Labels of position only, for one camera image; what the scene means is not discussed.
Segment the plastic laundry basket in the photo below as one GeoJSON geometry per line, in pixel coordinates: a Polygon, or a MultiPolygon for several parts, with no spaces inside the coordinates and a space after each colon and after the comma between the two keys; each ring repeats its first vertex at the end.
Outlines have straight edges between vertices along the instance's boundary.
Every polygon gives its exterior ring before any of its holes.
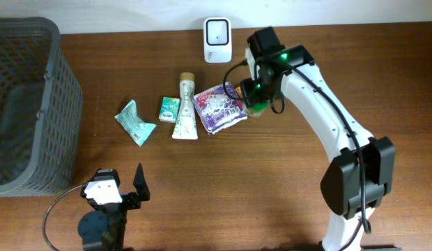
{"type": "Polygon", "coordinates": [[[82,106],[58,27],[0,19],[0,197],[53,195],[72,183],[82,106]]]}

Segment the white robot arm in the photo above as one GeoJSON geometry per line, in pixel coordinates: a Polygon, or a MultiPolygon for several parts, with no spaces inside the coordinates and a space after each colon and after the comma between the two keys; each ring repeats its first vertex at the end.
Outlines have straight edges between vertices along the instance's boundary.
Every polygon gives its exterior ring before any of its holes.
{"type": "Polygon", "coordinates": [[[387,137],[374,139],[349,114],[303,46],[285,49],[271,27],[257,31],[247,42],[246,60],[228,71],[224,83],[235,67],[248,64],[252,78],[241,82],[244,98],[235,99],[255,108],[258,103],[272,105],[276,98],[284,105],[288,98],[301,111],[331,162],[321,181],[323,197],[331,208],[321,249],[361,250],[362,217],[368,218],[392,187],[394,145],[387,137]],[[363,180],[360,168],[366,168],[363,180]]]}
{"type": "MultiPolygon", "coordinates": [[[[350,121],[351,128],[357,133],[356,137],[360,146],[369,144],[368,139],[372,138],[373,135],[349,114],[333,92],[331,92],[318,66],[305,64],[298,67],[298,70],[312,79],[336,102],[343,115],[350,121]]],[[[284,97],[288,98],[301,111],[307,122],[309,122],[309,125],[314,129],[314,132],[324,146],[329,161],[341,155],[341,149],[348,148],[355,150],[354,142],[348,137],[348,132],[344,128],[339,115],[326,99],[316,92],[301,76],[298,74],[283,76],[281,92],[284,94],[284,97]]],[[[367,209],[367,217],[371,215],[373,210],[374,208],[367,209]]],[[[329,228],[322,242],[323,248],[326,251],[342,249],[353,238],[360,217],[359,212],[353,218],[347,220],[342,215],[337,215],[331,211],[329,228]]],[[[360,227],[357,237],[354,238],[353,242],[345,250],[360,251],[362,234],[363,228],[360,227]]]]}

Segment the white wall outlet device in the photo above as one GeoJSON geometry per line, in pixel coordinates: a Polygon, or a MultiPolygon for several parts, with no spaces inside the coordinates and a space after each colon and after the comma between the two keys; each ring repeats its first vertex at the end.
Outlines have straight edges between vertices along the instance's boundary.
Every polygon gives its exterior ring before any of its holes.
{"type": "Polygon", "coordinates": [[[203,22],[203,55],[208,63],[231,60],[231,23],[225,17],[210,17],[203,22]]]}

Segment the small box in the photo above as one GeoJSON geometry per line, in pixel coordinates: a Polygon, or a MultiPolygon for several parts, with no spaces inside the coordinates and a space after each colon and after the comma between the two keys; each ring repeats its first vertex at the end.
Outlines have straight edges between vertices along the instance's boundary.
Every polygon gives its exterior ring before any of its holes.
{"type": "Polygon", "coordinates": [[[160,108],[159,120],[162,122],[175,123],[179,112],[180,99],[163,97],[160,108]]]}

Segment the wooden table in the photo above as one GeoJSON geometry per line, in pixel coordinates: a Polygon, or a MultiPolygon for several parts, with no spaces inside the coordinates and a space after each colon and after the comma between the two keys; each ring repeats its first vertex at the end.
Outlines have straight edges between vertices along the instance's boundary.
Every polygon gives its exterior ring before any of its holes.
{"type": "MultiPolygon", "coordinates": [[[[84,94],[74,184],[114,168],[121,191],[143,163],[151,200],[128,213],[125,245],[136,250],[260,250],[317,244],[329,208],[319,183],[329,165],[301,113],[268,110],[216,135],[198,119],[199,139],[171,138],[158,120],[178,77],[196,75],[196,93],[222,82],[242,60],[255,29],[233,31],[233,60],[203,60],[202,31],[62,36],[62,50],[84,94]],[[131,99],[155,132],[138,147],[114,119],[131,99]]],[[[393,191],[371,216],[363,245],[432,250],[432,23],[276,28],[283,44],[303,44],[348,111],[396,145],[393,191]]],[[[246,68],[230,77],[248,77],[246,68]]],[[[41,235],[55,197],[0,198],[0,250],[48,250],[41,235]]],[[[49,239],[80,250],[79,219],[91,207],[78,194],[49,217],[49,239]]]]}

